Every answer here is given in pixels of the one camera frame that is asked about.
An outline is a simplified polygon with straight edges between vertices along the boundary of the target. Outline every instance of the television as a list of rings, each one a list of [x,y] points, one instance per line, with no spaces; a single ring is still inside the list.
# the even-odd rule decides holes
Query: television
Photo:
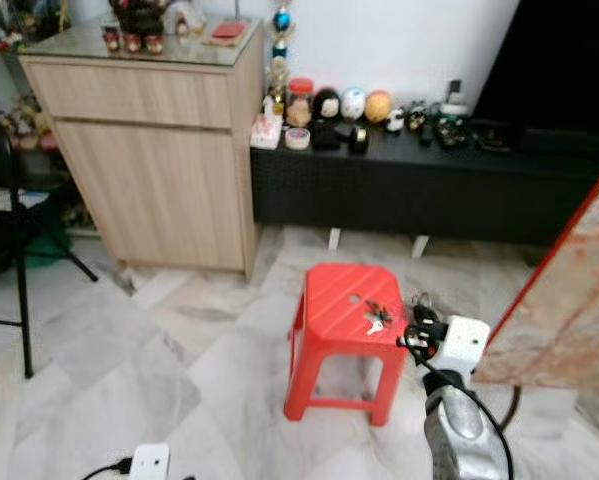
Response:
[[[599,0],[520,0],[473,121],[517,149],[599,153]]]

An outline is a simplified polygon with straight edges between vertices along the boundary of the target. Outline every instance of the wooden cabinet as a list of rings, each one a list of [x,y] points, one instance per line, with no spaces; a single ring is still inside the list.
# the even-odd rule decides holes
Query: wooden cabinet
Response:
[[[263,95],[263,32],[252,28],[232,66],[21,57],[117,261],[249,276],[248,141]]]

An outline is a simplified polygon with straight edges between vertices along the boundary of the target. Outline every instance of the marble floor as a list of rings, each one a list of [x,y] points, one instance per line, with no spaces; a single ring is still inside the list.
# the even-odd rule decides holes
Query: marble floor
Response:
[[[327,231],[268,228],[247,284],[228,273],[120,279],[100,241],[77,241],[102,275],[97,284],[64,261],[28,270],[32,380],[22,380],[17,332],[0,327],[0,480],[79,479],[163,441],[172,480],[432,478],[425,395],[411,364],[383,428],[361,412],[313,409],[300,423],[282,413],[286,333],[315,263],[383,265],[405,296],[430,291],[441,312],[491,324],[532,272],[515,246],[432,239],[418,260],[410,247],[408,237],[344,231],[328,252]],[[0,276],[2,317],[16,314],[14,285],[14,272]],[[324,391],[353,394],[378,375],[339,359],[322,373]],[[511,389],[477,390],[501,417]],[[517,478],[599,479],[599,417],[586,420],[576,400],[573,391],[525,389],[508,429]]]

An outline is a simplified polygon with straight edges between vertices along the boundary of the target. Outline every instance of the white power socket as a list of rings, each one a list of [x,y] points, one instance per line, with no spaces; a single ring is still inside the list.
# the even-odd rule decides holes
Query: white power socket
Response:
[[[170,447],[165,443],[139,445],[132,457],[128,480],[167,480]]]

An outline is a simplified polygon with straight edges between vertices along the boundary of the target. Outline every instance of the orange ball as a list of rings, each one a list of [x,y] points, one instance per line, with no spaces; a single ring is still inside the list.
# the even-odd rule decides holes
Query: orange ball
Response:
[[[375,90],[368,96],[364,111],[369,122],[384,121],[390,113],[390,95],[385,90]]]

